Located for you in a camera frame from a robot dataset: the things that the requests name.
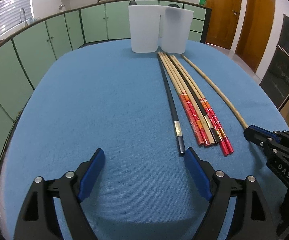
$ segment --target table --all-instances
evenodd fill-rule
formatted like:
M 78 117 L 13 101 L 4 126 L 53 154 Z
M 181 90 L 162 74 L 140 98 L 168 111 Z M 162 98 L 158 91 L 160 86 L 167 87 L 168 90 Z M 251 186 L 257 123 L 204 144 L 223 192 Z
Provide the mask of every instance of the table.
M 231 100 L 248 124 L 288 130 L 263 90 L 216 49 L 188 41 L 185 55 Z M 286 187 L 266 167 L 261 150 L 247 142 L 243 128 L 216 92 L 179 55 L 217 114 L 235 152 L 224 157 L 219 146 L 199 147 L 170 83 L 186 147 L 230 177 L 254 175 L 274 222 Z M 178 156 L 158 60 L 136 54 L 130 40 L 110 41 L 69 52 L 57 60 L 34 91 L 10 142 L 0 180 L 0 224 L 7 239 L 37 176 L 60 178 L 100 147 L 105 166 L 82 203 L 99 239 L 191 239 L 208 202 Z M 229 230 L 231 198 L 219 239 Z M 71 239 L 55 199 L 65 239 Z

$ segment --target blue gripper pad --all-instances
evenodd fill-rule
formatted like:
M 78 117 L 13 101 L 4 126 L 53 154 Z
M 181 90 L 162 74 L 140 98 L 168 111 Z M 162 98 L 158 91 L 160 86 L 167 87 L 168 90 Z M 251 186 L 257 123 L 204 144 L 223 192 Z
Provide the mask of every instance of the blue gripper pad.
M 198 163 L 197 159 L 195 158 L 194 154 L 195 153 L 193 153 L 190 149 L 187 149 L 184 155 L 184 164 L 189 170 L 200 196 L 210 202 L 213 198 L 210 190 L 210 181 Z
M 101 149 L 94 157 L 91 165 L 87 169 L 85 175 L 80 180 L 80 191 L 78 194 L 78 199 L 82 202 L 85 198 L 90 196 L 90 193 L 93 189 L 93 186 L 96 183 L 96 180 L 99 176 L 100 171 L 102 170 L 105 164 L 105 153 Z

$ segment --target bamboo stick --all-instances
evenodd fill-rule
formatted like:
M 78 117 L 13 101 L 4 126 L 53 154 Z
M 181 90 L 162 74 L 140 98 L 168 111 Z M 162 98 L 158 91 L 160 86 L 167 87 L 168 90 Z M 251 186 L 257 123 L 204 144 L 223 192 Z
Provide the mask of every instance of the bamboo stick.
M 228 107 L 231 109 L 231 111 L 233 112 L 233 114 L 236 116 L 236 118 L 238 119 L 238 121 L 241 123 L 243 129 L 248 128 L 248 125 L 246 123 L 246 121 L 243 119 L 243 117 L 241 116 L 241 114 L 238 112 L 238 110 L 234 107 L 234 105 L 230 102 L 230 100 L 225 96 L 224 93 L 222 93 L 222 91 L 212 82 L 212 80 L 210 78 L 208 78 L 208 76 L 203 73 L 202 70 L 200 70 L 195 64 L 193 64 L 186 56 L 184 56 L 183 54 L 181 54 L 181 57 L 188 62 L 208 83 L 209 85 L 211 85 L 211 87 L 218 93 L 218 95 L 222 98 L 222 100 L 228 105 Z

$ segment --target door frame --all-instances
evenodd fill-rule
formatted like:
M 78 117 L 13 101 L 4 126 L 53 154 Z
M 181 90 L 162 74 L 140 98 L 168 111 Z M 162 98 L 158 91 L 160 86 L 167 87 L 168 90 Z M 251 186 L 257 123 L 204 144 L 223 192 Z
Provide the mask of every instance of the door frame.
M 246 10 L 247 10 L 247 8 L 248 8 L 248 0 L 246 1 Z M 234 50 L 235 53 L 236 53 L 236 51 L 237 51 L 237 49 L 238 49 L 238 47 L 239 47 L 239 45 L 240 45 L 240 42 L 241 42 L 241 35 L 242 35 L 242 32 L 243 32 L 243 27 L 244 27 L 244 24 L 245 24 L 245 21 L 246 21 L 246 17 L 247 17 L 246 10 L 245 10 L 244 18 L 243 18 L 243 23 L 242 23 L 242 27 L 241 27 L 241 32 L 240 32 L 240 35 L 239 35 L 238 44 L 237 44 L 237 46 L 236 46 L 236 48 L 235 48 L 235 50 Z M 269 39 L 270 39 L 271 32 L 272 32 L 272 27 L 273 27 L 273 22 L 274 22 L 274 15 L 275 15 L 275 13 L 276 13 L 276 0 L 274 0 L 273 21 L 272 21 L 272 25 L 271 25 L 271 30 L 270 30 Z

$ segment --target chopstick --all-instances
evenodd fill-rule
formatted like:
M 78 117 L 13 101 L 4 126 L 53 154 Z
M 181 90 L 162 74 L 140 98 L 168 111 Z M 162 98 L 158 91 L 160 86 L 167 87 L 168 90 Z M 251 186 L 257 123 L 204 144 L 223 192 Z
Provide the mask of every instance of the chopstick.
M 191 113 L 196 120 L 200 134 L 203 138 L 204 145 L 209 146 L 210 145 L 209 140 L 212 140 L 212 143 L 214 143 L 214 140 L 213 140 L 212 135 L 209 131 L 209 128 L 206 124 L 206 121 L 204 120 L 204 118 L 203 118 L 203 116 L 202 116 L 202 114 L 201 114 L 201 112 L 197 106 L 197 103 L 195 102 L 194 98 L 192 97 L 192 94 L 190 93 L 187 85 L 184 83 L 183 80 L 179 79 L 179 77 L 177 76 L 176 72 L 174 71 L 174 66 L 173 66 L 172 62 L 169 60 L 169 58 L 164 53 L 162 53 L 162 56 L 164 57 L 174 79 L 178 83 L 178 86 L 179 86 L 179 88 L 180 88 L 180 90 L 181 90 L 190 110 L 191 110 Z
M 165 73 L 163 66 L 162 66 L 162 61 L 161 61 L 158 54 L 157 54 L 157 57 L 158 57 L 158 61 L 159 61 L 159 67 L 160 67 L 163 83 L 164 83 L 164 86 L 166 89 L 166 95 L 168 97 L 168 102 L 169 102 L 172 121 L 174 124 L 174 130 L 175 130 L 179 155 L 184 155 L 185 146 L 184 146 L 182 131 L 181 131 L 180 122 L 179 122 L 179 118 L 178 118 L 178 114 L 177 114 L 177 109 L 175 108 L 175 105 L 174 105 L 174 100 L 173 100 L 172 93 L 171 93 L 171 90 L 169 87 L 168 79 L 166 78 L 166 73 Z
M 201 105 L 205 109 L 213 127 L 215 128 L 217 136 L 219 137 L 219 140 L 220 140 L 219 145 L 221 147 L 221 150 L 222 150 L 224 156 L 228 156 L 230 153 L 233 152 L 233 148 L 232 148 L 232 146 L 231 146 L 231 148 L 228 147 L 225 138 L 222 136 L 222 132 L 224 133 L 224 131 L 223 131 L 223 128 L 222 128 L 217 116 L 215 115 L 215 113 L 212 110 L 211 106 L 209 105 L 208 101 L 205 99 L 205 97 L 202 94 L 201 90 L 199 89 L 198 85 L 195 83 L 195 81 L 192 79 L 192 77 L 189 75 L 189 73 L 186 71 L 186 69 L 183 67 L 183 65 L 178 61 L 178 59 L 174 55 L 172 55 L 171 58 L 174 60 L 174 62 L 178 66 L 180 72 L 187 79 L 188 83 L 191 85 L 195 94 L 199 98 Z
M 182 104 L 182 106 L 183 106 L 183 108 L 184 108 L 184 110 L 186 112 L 186 115 L 188 117 L 188 120 L 189 120 L 190 125 L 191 125 L 192 130 L 193 130 L 193 133 L 194 133 L 195 138 L 197 140 L 197 143 L 198 143 L 198 145 L 201 145 L 201 144 L 203 144 L 203 139 L 202 139 L 202 136 L 200 134 L 197 122 L 196 122 L 195 118 L 193 117 L 193 115 L 191 113 L 191 110 L 190 110 L 186 100 L 184 99 L 184 96 L 183 96 L 182 92 L 180 91 L 180 87 L 178 86 L 177 81 L 174 79 L 174 77 L 173 77 L 173 75 L 172 75 L 172 73 L 171 73 L 171 71 L 170 71 L 170 69 L 168 67 L 168 64 L 166 63 L 162 53 L 158 52 L 158 55 L 159 55 L 161 61 L 163 62 L 163 65 L 164 65 L 164 67 L 165 67 L 165 69 L 166 69 L 166 71 L 167 71 L 167 73 L 168 73 L 168 75 L 169 75 L 169 77 L 170 77 L 170 79 L 171 79 L 171 81 L 172 81 L 172 83 L 174 85 L 174 88 L 175 88 L 175 90 L 176 90 L 176 92 L 177 92 L 177 94 L 178 94 L 178 96 L 180 98 L 181 104 Z

